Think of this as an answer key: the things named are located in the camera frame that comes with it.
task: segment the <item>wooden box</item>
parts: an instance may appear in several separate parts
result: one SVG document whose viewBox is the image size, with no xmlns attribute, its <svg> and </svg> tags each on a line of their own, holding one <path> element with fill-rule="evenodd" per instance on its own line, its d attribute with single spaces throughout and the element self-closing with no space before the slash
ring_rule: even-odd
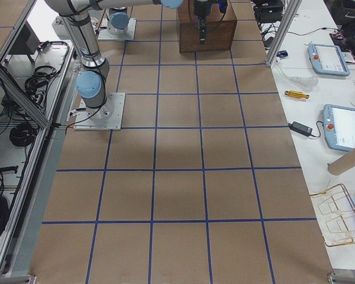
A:
<svg viewBox="0 0 355 284">
<path fill-rule="evenodd" d="M 189 16 L 188 4 L 191 9 L 191 17 Z M 193 13 L 193 0 L 184 0 L 183 4 L 177 9 L 177 14 L 180 53 L 230 50 L 237 26 L 237 17 L 230 1 L 228 1 L 227 12 L 221 22 L 220 19 L 223 14 L 217 4 L 212 5 L 212 13 L 206 18 L 208 31 L 204 44 L 199 43 L 200 37 L 197 28 L 197 17 Z"/>
</svg>

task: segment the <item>cardboard tube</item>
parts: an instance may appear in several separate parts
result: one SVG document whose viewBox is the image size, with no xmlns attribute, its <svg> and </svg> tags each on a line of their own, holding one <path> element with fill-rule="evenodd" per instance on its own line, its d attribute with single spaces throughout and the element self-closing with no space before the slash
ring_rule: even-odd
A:
<svg viewBox="0 0 355 284">
<path fill-rule="evenodd" d="M 340 157 L 338 160 L 328 164 L 328 171 L 333 175 L 340 175 L 346 170 L 349 170 L 355 166 L 355 149 L 348 152 L 344 156 Z"/>
</svg>

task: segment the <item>wire rack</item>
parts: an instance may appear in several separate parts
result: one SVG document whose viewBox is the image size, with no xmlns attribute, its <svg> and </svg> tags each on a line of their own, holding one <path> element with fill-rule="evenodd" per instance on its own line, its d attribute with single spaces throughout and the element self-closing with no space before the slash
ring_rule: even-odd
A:
<svg viewBox="0 0 355 284">
<path fill-rule="evenodd" d="M 342 183 L 311 195 L 326 246 L 355 244 L 355 202 Z"/>
</svg>

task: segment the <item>yellow cylindrical tool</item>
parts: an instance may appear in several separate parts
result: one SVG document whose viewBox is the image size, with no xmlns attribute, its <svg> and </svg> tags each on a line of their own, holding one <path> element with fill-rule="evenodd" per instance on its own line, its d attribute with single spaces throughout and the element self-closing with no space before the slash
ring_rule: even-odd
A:
<svg viewBox="0 0 355 284">
<path fill-rule="evenodd" d="M 303 92 L 297 92 L 297 91 L 285 91 L 285 95 L 290 96 L 292 98 L 296 99 L 308 99 L 309 95 L 304 94 Z"/>
</svg>

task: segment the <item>metal mounting plate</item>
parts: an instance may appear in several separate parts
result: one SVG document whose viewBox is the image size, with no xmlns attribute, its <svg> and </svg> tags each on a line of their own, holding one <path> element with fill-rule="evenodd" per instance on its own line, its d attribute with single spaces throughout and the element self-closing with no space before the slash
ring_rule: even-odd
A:
<svg viewBox="0 0 355 284">
<path fill-rule="evenodd" d="M 114 105 L 113 114 L 111 117 L 102 120 L 88 119 L 85 111 L 78 112 L 76 121 L 82 121 L 74 125 L 77 131 L 93 131 L 93 130 L 120 130 L 122 123 L 122 115 L 124 113 L 125 93 L 109 93 L 108 101 Z M 85 108 L 83 100 L 80 102 L 80 108 Z"/>
<path fill-rule="evenodd" d="M 108 19 L 104 18 L 102 20 L 101 28 L 107 27 Z M 124 40 L 134 40 L 135 25 L 137 20 L 135 18 L 130 18 L 128 30 L 124 34 L 111 34 L 107 29 L 100 31 L 98 40 L 101 41 L 124 41 Z"/>
</svg>

